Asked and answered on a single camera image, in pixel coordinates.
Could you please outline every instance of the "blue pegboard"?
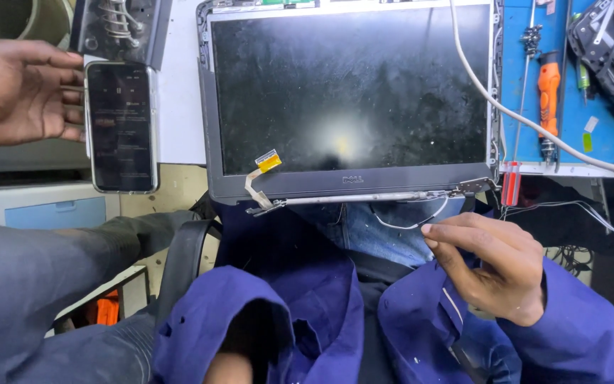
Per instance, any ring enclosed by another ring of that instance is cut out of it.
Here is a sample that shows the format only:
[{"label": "blue pegboard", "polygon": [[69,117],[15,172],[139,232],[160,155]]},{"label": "blue pegboard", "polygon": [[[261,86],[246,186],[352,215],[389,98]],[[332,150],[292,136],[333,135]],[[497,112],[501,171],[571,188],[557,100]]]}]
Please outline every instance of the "blue pegboard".
[{"label": "blue pegboard", "polygon": [[[556,11],[551,15],[546,14],[546,6],[538,6],[535,11],[535,24],[541,24],[543,29],[542,40],[539,48],[543,52],[558,49],[560,60],[565,43],[565,24],[567,2],[573,0],[556,0]],[[583,12],[594,0],[576,0],[572,3],[572,13]],[[502,88],[501,100],[504,106],[513,111],[520,108],[523,91],[524,75],[524,49],[520,37],[525,27],[529,24],[531,0],[506,0],[503,22],[503,71],[501,75]],[[608,106],[609,101],[602,94],[596,95],[595,100],[589,100],[584,106],[582,93],[577,89],[574,54],[568,54],[567,75],[561,80],[561,87],[566,87],[563,124],[559,125],[562,139],[567,144],[580,152],[584,152],[582,146],[582,134],[584,126],[591,116],[599,119],[592,133],[592,152],[589,156],[614,164],[614,117],[611,116]],[[527,86],[525,87],[524,117],[539,123],[539,89],[537,79],[540,65],[535,60],[530,63]],[[504,116],[504,132],[508,148],[507,160],[512,159],[515,149],[516,120]],[[520,142],[518,144],[518,161],[542,161],[538,134],[530,127],[523,124],[521,128]],[[578,159],[561,152],[561,162],[576,162]]]}]

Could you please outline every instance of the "white cable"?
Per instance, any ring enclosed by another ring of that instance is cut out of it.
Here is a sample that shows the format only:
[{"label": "white cable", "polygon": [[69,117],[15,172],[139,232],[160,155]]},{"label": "white cable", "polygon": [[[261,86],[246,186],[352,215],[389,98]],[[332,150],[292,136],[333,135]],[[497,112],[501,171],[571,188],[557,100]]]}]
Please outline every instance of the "white cable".
[{"label": "white cable", "polygon": [[482,84],[480,83],[480,80],[473,72],[471,65],[468,63],[468,60],[466,59],[466,56],[463,53],[463,49],[461,48],[461,40],[458,37],[458,22],[457,22],[457,17],[456,17],[456,5],[454,4],[454,0],[449,0],[449,7],[451,8],[451,11],[452,11],[452,26],[454,29],[454,43],[456,44],[456,51],[458,52],[458,57],[461,59],[461,62],[463,63],[463,67],[466,69],[466,72],[468,72],[468,75],[471,77],[473,84],[475,84],[478,91],[482,93],[482,96],[485,99],[487,99],[487,101],[489,101],[492,105],[494,105],[497,109],[499,109],[501,112],[507,114],[511,118],[518,120],[519,122],[522,122],[526,125],[529,125],[530,127],[533,127],[534,130],[544,135],[544,137],[549,139],[554,144],[558,145],[562,150],[575,156],[577,159],[580,159],[583,162],[586,162],[588,164],[595,165],[596,167],[602,168],[604,170],[609,170],[609,171],[614,172],[614,164],[610,164],[609,162],[594,159],[593,157],[589,157],[583,153],[580,153],[579,151],[575,150],[573,147],[569,146],[568,144],[560,140],[555,135],[551,135],[546,129],[541,127],[539,124],[536,124],[532,120],[524,118],[523,116],[518,115],[514,111],[507,109],[506,107],[501,105],[497,100],[494,99],[489,94],[489,92],[487,92],[487,90],[482,86]]},{"label": "white cable", "polygon": [[605,219],[603,219],[603,216],[601,216],[598,212],[596,212],[596,210],[594,210],[591,205],[588,205],[588,203],[583,202],[581,200],[575,200],[572,202],[551,202],[551,203],[541,203],[541,204],[536,204],[530,207],[526,207],[526,208],[517,208],[517,207],[510,207],[510,209],[515,210],[516,212],[514,213],[507,213],[506,217],[511,216],[513,214],[518,214],[518,213],[522,213],[522,212],[526,212],[528,210],[533,210],[539,207],[550,207],[550,206],[563,206],[563,205],[568,205],[568,204],[576,204],[579,205],[580,207],[582,207],[582,209],[584,209],[588,214],[591,214],[592,217],[599,223],[601,223],[604,227],[608,228],[611,231],[614,231],[614,227],[607,222]]},{"label": "white cable", "polygon": [[[419,201],[419,202],[420,202],[420,201],[431,201],[431,200],[436,200],[436,199],[437,199],[437,198],[435,198],[435,199],[428,199],[428,200],[418,200],[418,201]],[[425,224],[425,223],[427,223],[427,222],[431,221],[431,220],[432,220],[432,219],[434,219],[435,217],[437,217],[437,215],[438,215],[440,212],[442,212],[442,210],[444,209],[444,207],[446,207],[446,206],[447,206],[448,201],[449,201],[449,195],[445,195],[445,196],[444,196],[444,203],[442,203],[442,206],[441,206],[441,207],[439,207],[439,209],[437,210],[437,212],[433,213],[433,214],[432,214],[432,215],[431,215],[431,216],[430,216],[428,219],[425,219],[425,220],[423,220],[423,221],[422,221],[422,222],[420,222],[420,223],[416,223],[416,224],[412,225],[411,227],[398,227],[398,226],[396,226],[396,225],[388,224],[388,223],[384,222],[383,220],[381,220],[381,218],[380,218],[380,217],[378,217],[378,214],[377,214],[377,213],[375,213],[375,212],[373,211],[373,208],[371,208],[371,212],[373,212],[373,215],[374,215],[374,216],[376,216],[376,219],[378,219],[378,222],[379,222],[380,224],[383,224],[384,226],[386,226],[386,227],[388,227],[388,228],[394,228],[394,229],[396,229],[396,230],[413,230],[414,228],[418,228],[418,226],[419,226],[419,225],[423,225],[423,224]]]}]

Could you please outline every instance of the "dell logo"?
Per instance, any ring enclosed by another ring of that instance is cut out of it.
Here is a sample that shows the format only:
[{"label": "dell logo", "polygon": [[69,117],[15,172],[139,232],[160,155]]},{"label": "dell logo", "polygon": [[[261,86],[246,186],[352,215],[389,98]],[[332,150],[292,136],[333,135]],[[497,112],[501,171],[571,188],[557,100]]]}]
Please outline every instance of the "dell logo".
[{"label": "dell logo", "polygon": [[343,183],[347,183],[347,182],[363,182],[363,179],[361,176],[345,176],[343,177]]}]

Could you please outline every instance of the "smartphone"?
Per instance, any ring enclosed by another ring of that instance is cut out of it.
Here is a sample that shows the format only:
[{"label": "smartphone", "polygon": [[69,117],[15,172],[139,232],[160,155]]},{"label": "smartphone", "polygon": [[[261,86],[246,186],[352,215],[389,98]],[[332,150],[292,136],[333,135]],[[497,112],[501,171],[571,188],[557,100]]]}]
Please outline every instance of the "smartphone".
[{"label": "smartphone", "polygon": [[158,178],[156,74],[145,64],[85,67],[87,140],[101,193],[153,193]]}]

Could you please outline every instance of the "chair armrest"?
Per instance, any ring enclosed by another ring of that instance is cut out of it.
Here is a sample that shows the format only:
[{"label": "chair armrest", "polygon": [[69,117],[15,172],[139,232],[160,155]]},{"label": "chair armrest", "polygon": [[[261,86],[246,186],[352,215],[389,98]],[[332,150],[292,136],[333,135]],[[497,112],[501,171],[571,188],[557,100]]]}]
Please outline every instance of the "chair armrest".
[{"label": "chair armrest", "polygon": [[208,232],[217,239],[222,237],[222,224],[214,220],[185,222],[175,233],[167,251],[165,270],[162,273],[156,326],[170,315],[175,303],[182,298],[193,280],[198,277],[200,255]]}]

